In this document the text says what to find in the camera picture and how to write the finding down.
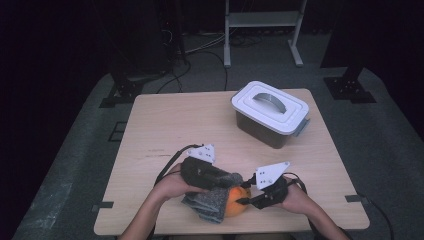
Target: clear plastic box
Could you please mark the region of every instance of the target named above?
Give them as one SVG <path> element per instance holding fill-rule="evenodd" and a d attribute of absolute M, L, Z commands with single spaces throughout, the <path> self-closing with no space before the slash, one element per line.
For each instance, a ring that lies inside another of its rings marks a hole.
<path fill-rule="evenodd" d="M 282 148 L 289 136 L 299 135 L 309 123 L 308 105 L 259 81 L 247 84 L 231 103 L 237 126 L 273 148 Z"/>

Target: black stand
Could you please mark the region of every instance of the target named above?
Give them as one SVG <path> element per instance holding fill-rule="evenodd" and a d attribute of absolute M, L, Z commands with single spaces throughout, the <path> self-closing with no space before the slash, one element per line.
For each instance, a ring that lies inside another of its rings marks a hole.
<path fill-rule="evenodd" d="M 365 91 L 358 76 L 363 66 L 349 66 L 342 77 L 324 78 L 331 95 L 335 100 L 350 100 L 352 103 L 375 103 L 370 92 Z"/>

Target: black cable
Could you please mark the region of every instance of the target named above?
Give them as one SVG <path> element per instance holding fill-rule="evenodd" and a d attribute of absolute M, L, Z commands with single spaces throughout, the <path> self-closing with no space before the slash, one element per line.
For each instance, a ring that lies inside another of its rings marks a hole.
<path fill-rule="evenodd" d="M 390 239 L 391 240 L 394 240 L 395 239 L 395 237 L 394 237 L 394 231 L 393 231 L 393 226 L 392 226 L 392 223 L 390 222 L 390 220 L 389 220 L 389 218 L 387 217 L 387 215 L 386 215 L 386 213 L 384 213 L 384 211 L 383 211 L 383 209 L 382 208 L 380 208 L 374 201 L 372 201 L 371 199 L 369 199 L 367 196 L 365 196 L 364 194 L 362 194 L 362 193 L 360 193 L 360 192 L 358 192 L 358 191 L 356 191 L 356 193 L 360 196 L 360 197 L 362 197 L 362 198 L 365 198 L 369 203 L 371 203 L 371 205 L 373 205 L 380 213 L 381 213 L 381 215 L 383 216 L 383 218 L 386 220 L 386 222 L 387 222 L 387 226 L 389 227 L 389 231 L 390 231 Z"/>
<path fill-rule="evenodd" d="M 198 148 L 201 147 L 199 145 L 196 144 L 192 144 L 192 145 L 188 145 L 184 148 L 182 148 L 180 151 L 178 151 L 177 153 L 175 153 L 175 155 L 169 160 L 169 162 L 166 164 L 166 166 L 162 169 L 162 171 L 158 174 L 158 176 L 156 177 L 156 181 L 155 181 L 155 185 L 160 182 L 160 180 L 162 180 L 165 177 L 165 173 L 169 170 L 169 168 L 172 166 L 172 164 L 174 164 L 174 162 L 181 156 L 181 154 L 189 149 L 189 148 Z"/>
<path fill-rule="evenodd" d="M 209 51 L 195 51 L 195 52 L 189 53 L 187 56 L 189 56 L 189 55 L 193 55 L 193 54 L 198 54 L 198 53 L 207 53 L 207 54 L 212 54 L 212 55 L 214 55 L 215 57 L 217 57 L 217 58 L 218 58 L 218 60 L 221 62 L 222 67 L 224 68 L 224 71 L 225 71 L 225 84 L 224 84 L 224 91 L 227 91 L 227 85 L 228 85 L 228 71 L 227 71 L 227 68 L 226 68 L 226 67 L 225 67 L 225 65 L 224 65 L 224 61 L 222 60 L 222 58 L 221 58 L 218 54 L 213 53 L 213 52 L 209 52 Z"/>
<path fill-rule="evenodd" d="M 184 76 L 186 73 L 188 73 L 188 71 L 190 71 L 190 69 L 191 69 L 191 63 L 189 62 L 189 61 L 187 61 L 187 64 L 188 64 L 188 68 L 187 68 L 187 70 L 184 72 L 184 73 L 182 73 L 181 75 L 179 75 L 179 76 L 175 76 L 173 79 L 171 79 L 171 80 L 169 80 L 169 81 L 167 81 L 166 83 L 164 83 L 157 91 L 156 91 L 156 94 L 158 94 L 166 85 L 168 85 L 169 83 L 171 83 L 171 82 L 173 82 L 173 81 L 177 81 L 178 82 L 178 86 L 180 87 L 180 91 L 182 91 L 182 86 L 181 86 L 181 82 L 180 82 L 180 77 L 182 77 L 182 76 Z"/>

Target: wooden table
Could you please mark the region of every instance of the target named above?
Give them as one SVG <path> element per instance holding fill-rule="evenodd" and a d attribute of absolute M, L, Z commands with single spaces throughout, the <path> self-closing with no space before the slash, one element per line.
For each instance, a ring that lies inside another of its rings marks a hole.
<path fill-rule="evenodd" d="M 101 208 L 94 226 L 98 235 L 120 235 L 151 190 L 158 173 L 181 148 L 190 144 L 215 145 L 216 167 L 238 172 L 245 180 L 256 167 L 290 161 L 288 171 L 306 184 L 309 195 L 345 229 L 365 229 L 368 217 L 360 202 L 345 196 L 355 189 L 340 159 L 311 93 L 285 92 L 308 103 L 310 124 L 299 137 L 290 137 L 273 149 L 240 130 L 231 97 L 235 92 L 140 95 L 128 120 L 121 146 L 103 198 L 112 208 Z M 177 160 L 182 162 L 185 153 Z M 260 233 L 309 230 L 303 215 L 276 208 L 249 206 L 221 224 L 200 220 L 180 201 L 162 207 L 155 234 Z"/>

